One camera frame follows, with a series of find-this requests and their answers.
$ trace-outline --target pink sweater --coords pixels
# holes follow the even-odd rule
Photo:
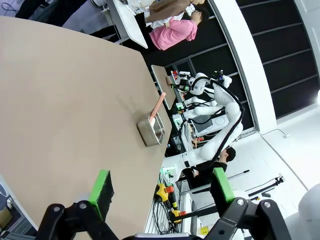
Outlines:
[[[188,41],[194,40],[197,33],[197,25],[191,20],[174,20],[170,19],[170,26],[159,26],[155,28],[150,37],[153,44],[160,50],[166,50],[173,45],[187,39]]]

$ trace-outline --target dark hair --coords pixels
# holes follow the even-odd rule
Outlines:
[[[208,9],[204,5],[205,4],[198,4],[194,6],[195,10],[201,12],[201,22],[207,21],[210,16]]]
[[[226,158],[227,162],[231,162],[236,157],[236,150],[233,147],[227,148],[226,153],[229,154],[229,156]]]

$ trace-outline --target white robot body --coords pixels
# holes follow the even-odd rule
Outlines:
[[[228,132],[239,119],[241,115],[239,105],[235,102],[229,103],[225,107],[225,115],[228,118],[229,123],[222,130],[220,130],[218,134],[214,136],[214,138],[210,139],[202,147],[201,158],[204,160],[209,161],[213,158],[220,146],[220,143],[224,140]],[[222,149],[225,149],[228,145],[230,145],[241,134],[243,129],[243,125],[239,123],[233,130],[232,134],[229,136],[228,140],[226,141]]]
[[[194,78],[194,79],[196,80],[196,79],[198,79],[198,78],[200,78],[200,77],[207,77],[207,75],[199,72],[199,73],[197,73],[197,74],[195,75],[195,78]],[[207,80],[206,80],[206,79],[204,79],[204,78],[200,79],[200,80],[197,82],[196,86],[194,86],[194,88],[193,88],[192,90],[190,90],[190,93],[193,94],[193,95],[201,95],[201,94],[204,92],[204,90],[205,90],[205,85],[206,85],[206,83],[207,83]]]
[[[215,100],[207,102],[203,99],[197,98],[196,96],[185,100],[183,103],[185,106],[189,106],[190,104],[204,104],[204,103],[208,106],[213,106],[213,107],[217,105],[217,102]]]
[[[214,87],[214,98],[215,101],[222,106],[227,106],[227,104],[234,102],[232,96],[230,96],[225,90],[219,87],[217,84],[212,84]]]
[[[204,90],[205,90],[205,93],[206,93],[210,98],[212,98],[212,99],[215,98],[215,91],[214,91],[213,89],[208,88],[208,87],[205,87]]]

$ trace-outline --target woman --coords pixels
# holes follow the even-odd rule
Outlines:
[[[153,30],[150,27],[143,28],[141,31],[148,49],[137,44],[130,46],[130,48],[142,54],[148,54],[159,50],[165,51],[185,39],[187,41],[194,40],[198,25],[209,19],[209,12],[205,8],[197,6],[195,9],[191,14],[190,20],[174,20],[174,18],[171,18],[168,25],[159,26]],[[108,26],[91,35],[103,38],[113,34],[114,31],[113,26]]]

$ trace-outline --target white desk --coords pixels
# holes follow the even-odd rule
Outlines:
[[[116,25],[121,37],[117,43],[119,44],[131,39],[135,43],[147,49],[148,45],[146,40],[139,28],[135,16],[130,12],[130,10],[119,0],[105,0],[105,3],[109,8],[111,19],[114,25]]]

